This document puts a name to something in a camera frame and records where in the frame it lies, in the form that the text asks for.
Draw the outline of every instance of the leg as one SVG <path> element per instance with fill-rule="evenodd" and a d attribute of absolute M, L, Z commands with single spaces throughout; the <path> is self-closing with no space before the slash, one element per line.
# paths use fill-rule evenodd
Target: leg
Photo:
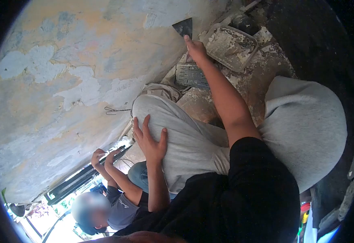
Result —
<path fill-rule="evenodd" d="M 347 138 L 338 97 L 316 82 L 277 76 L 267 91 L 265 143 L 296 178 L 300 192 L 325 177 L 340 159 Z"/>
<path fill-rule="evenodd" d="M 142 161 L 134 164 L 128 171 L 128 178 L 132 183 L 142 188 L 144 192 L 149 192 L 149 181 L 147 180 L 146 162 Z M 169 193 L 170 199 L 174 199 L 177 195 Z"/>
<path fill-rule="evenodd" d="M 155 140 L 160 139 L 162 128 L 168 129 L 168 151 L 163 169 L 170 192 L 178 193 L 193 175 L 228 174 L 229 148 L 220 146 L 227 145 L 224 143 L 225 130 L 192 119 L 169 100 L 141 95 L 134 102 L 133 116 L 141 126 L 148 114 L 151 115 L 150 132 Z"/>

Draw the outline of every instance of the putty knife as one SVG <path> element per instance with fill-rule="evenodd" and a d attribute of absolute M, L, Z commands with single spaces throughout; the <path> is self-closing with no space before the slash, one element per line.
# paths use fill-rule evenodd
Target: putty knife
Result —
<path fill-rule="evenodd" d="M 188 35 L 192 39 L 192 33 L 193 33 L 192 18 L 188 18 L 173 24 L 173 28 L 178 32 L 178 34 L 180 34 L 180 36 L 184 37 L 184 35 Z"/>

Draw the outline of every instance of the plaster wall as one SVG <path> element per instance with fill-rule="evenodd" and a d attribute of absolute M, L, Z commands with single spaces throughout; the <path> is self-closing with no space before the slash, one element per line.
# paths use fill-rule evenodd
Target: plaster wall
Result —
<path fill-rule="evenodd" d="M 208 30 L 228 0 L 33 0 L 0 50 L 0 190 L 27 203 L 116 141 L 142 87 L 186 51 L 171 26 Z"/>

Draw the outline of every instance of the black shirt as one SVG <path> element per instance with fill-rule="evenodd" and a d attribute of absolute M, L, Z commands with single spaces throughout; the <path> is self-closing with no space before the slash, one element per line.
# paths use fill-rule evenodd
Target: black shirt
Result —
<path fill-rule="evenodd" d="M 116 232 L 178 235 L 187 242 L 292 242 L 300 216 L 299 190 L 288 169 L 256 138 L 230 151 L 228 176 L 191 177 L 170 206 L 138 216 Z"/>

